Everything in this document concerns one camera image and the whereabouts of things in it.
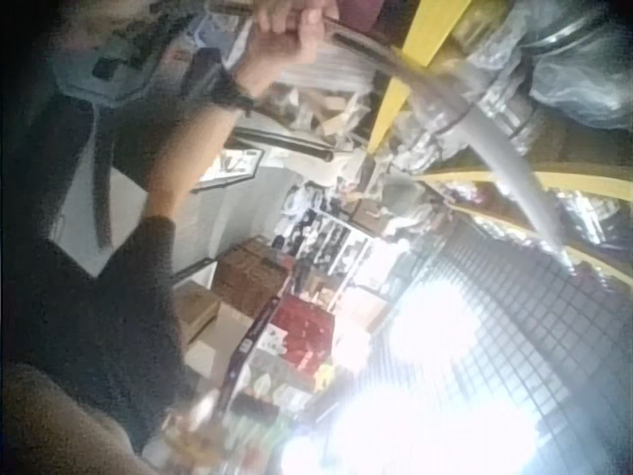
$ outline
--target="yellow shelf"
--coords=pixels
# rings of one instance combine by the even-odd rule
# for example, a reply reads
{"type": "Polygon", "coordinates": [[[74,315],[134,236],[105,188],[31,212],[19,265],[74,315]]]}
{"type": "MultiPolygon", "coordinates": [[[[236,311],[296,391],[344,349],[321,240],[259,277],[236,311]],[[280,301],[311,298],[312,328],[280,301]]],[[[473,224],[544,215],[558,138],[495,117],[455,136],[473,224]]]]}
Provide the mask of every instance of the yellow shelf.
{"type": "MultiPolygon", "coordinates": [[[[428,66],[470,3],[471,0],[420,0],[403,45],[403,54],[421,66],[428,66]]],[[[370,153],[380,145],[408,93],[408,87],[398,79],[389,83],[367,145],[370,153]]]]}
{"type": "MultiPolygon", "coordinates": [[[[521,223],[519,220],[500,216],[498,214],[485,210],[478,210],[471,206],[449,206],[455,211],[465,213],[472,217],[480,217],[485,220],[491,221],[501,227],[513,228],[526,233],[532,238],[538,238],[538,234],[536,234],[534,230],[532,230],[524,223],[521,223]]],[[[580,242],[570,242],[568,245],[565,246],[565,249],[570,255],[573,255],[574,257],[583,260],[584,262],[587,262],[594,267],[599,267],[605,275],[615,277],[627,284],[629,287],[633,288],[633,269],[630,265],[624,264],[622,262],[615,262],[611,257],[603,255],[593,249],[589,249],[586,245],[580,242]]]]}
{"type": "MultiPolygon", "coordinates": [[[[578,190],[633,203],[633,167],[593,163],[540,163],[534,173],[545,188],[578,190]]],[[[444,168],[417,175],[429,186],[446,181],[494,182],[495,175],[483,167],[444,168]]]]}

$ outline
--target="cardboard box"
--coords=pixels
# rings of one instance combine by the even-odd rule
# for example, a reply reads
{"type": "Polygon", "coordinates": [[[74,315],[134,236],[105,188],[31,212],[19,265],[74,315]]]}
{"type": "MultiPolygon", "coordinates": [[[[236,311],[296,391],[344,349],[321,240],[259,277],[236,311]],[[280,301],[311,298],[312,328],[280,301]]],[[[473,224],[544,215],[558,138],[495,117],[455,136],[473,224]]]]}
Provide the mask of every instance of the cardboard box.
{"type": "MultiPolygon", "coordinates": [[[[221,303],[218,317],[196,338],[194,344],[197,343],[199,347],[204,348],[205,352],[209,354],[206,361],[197,361],[199,368],[197,370],[210,380],[211,386],[220,387],[222,385],[230,357],[252,323],[253,320],[242,312],[239,312],[231,305],[221,303]]],[[[197,354],[203,354],[203,351],[194,347],[194,344],[192,344],[192,349],[185,355],[186,361],[188,359],[195,360],[197,354]]]]}
{"type": "Polygon", "coordinates": [[[213,291],[254,318],[272,297],[280,294],[290,275],[289,269],[274,257],[275,249],[259,239],[236,247],[219,260],[213,291]]]}
{"type": "Polygon", "coordinates": [[[217,316],[220,303],[220,297],[191,280],[174,290],[174,307],[187,343],[217,316]]]}

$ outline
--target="dark shirt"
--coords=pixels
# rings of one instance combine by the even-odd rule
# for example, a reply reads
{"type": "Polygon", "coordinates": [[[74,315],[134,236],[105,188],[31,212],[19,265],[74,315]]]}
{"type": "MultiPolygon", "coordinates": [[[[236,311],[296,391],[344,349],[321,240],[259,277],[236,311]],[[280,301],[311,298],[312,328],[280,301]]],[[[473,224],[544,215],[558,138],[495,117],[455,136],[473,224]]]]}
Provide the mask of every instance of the dark shirt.
{"type": "Polygon", "coordinates": [[[12,324],[5,357],[36,366],[78,402],[111,416],[136,451],[184,380],[171,288],[174,234],[167,219],[143,220],[96,279],[52,242],[22,242],[3,282],[12,324]]]}

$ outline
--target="bright light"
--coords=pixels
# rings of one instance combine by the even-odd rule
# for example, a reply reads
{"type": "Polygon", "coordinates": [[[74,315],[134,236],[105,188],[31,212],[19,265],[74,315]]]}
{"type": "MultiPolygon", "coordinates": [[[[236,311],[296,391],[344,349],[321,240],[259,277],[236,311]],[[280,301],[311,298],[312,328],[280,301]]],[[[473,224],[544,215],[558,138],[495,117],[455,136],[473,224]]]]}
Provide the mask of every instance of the bright light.
{"type": "Polygon", "coordinates": [[[396,242],[396,247],[398,249],[398,252],[400,254],[403,254],[411,250],[411,243],[409,242],[408,239],[405,239],[404,237],[402,237],[398,239],[398,242],[396,242]]]}
{"type": "Polygon", "coordinates": [[[281,472],[283,475],[317,475],[316,444],[305,436],[291,438],[281,454],[281,472]]]}
{"type": "Polygon", "coordinates": [[[390,349],[399,360],[421,365],[426,375],[438,375],[475,345],[480,322],[449,282],[413,292],[394,321],[390,349]]]}
{"type": "Polygon", "coordinates": [[[337,317],[331,351],[334,364],[358,373],[367,365],[370,352],[371,336],[351,319],[337,317]]]}
{"type": "Polygon", "coordinates": [[[332,447],[350,473],[510,475],[534,456],[537,431],[507,403],[425,414],[396,388],[359,395],[341,413],[332,447]]]}
{"type": "Polygon", "coordinates": [[[510,475],[534,456],[536,441],[537,431],[527,414],[510,404],[488,404],[425,425],[412,455],[418,454],[418,468],[432,468],[437,474],[510,475]]]}
{"type": "Polygon", "coordinates": [[[410,439],[415,408],[404,390],[377,387],[350,401],[336,421],[333,449],[352,473],[382,474],[390,466],[403,440],[410,439]]]}

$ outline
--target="shelf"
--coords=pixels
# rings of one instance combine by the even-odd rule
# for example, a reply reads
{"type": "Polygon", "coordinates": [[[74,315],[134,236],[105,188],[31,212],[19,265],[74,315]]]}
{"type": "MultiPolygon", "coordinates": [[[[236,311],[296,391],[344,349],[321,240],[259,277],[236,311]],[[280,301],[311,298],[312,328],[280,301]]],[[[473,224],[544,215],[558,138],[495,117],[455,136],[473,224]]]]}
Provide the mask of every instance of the shelf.
{"type": "MultiPolygon", "coordinates": [[[[525,159],[544,188],[577,190],[633,202],[631,143],[624,131],[577,124],[554,111],[525,159]]],[[[470,149],[433,164],[416,179],[430,186],[447,181],[495,182],[495,175],[470,149]]]]}
{"type": "MultiPolygon", "coordinates": [[[[526,233],[532,238],[539,238],[538,234],[529,225],[516,218],[509,218],[498,213],[477,209],[470,205],[453,204],[449,205],[449,207],[469,216],[480,217],[491,221],[502,227],[514,228],[526,233]]],[[[616,262],[613,257],[604,255],[594,249],[590,249],[587,245],[580,242],[572,241],[565,246],[565,249],[570,255],[573,255],[574,257],[587,262],[594,267],[599,267],[604,274],[615,277],[633,288],[633,269],[630,265],[623,262],[616,262]]]]}
{"type": "MultiPolygon", "coordinates": [[[[420,0],[403,45],[403,54],[421,66],[428,66],[470,3],[471,0],[420,0]]],[[[398,79],[390,81],[369,138],[369,153],[380,145],[408,93],[408,87],[398,79]]]]}
{"type": "MultiPolygon", "coordinates": [[[[534,173],[544,188],[577,190],[633,203],[633,167],[594,163],[539,163],[534,173]]],[[[495,182],[483,166],[442,168],[416,177],[429,186],[447,181],[495,182]]]]}

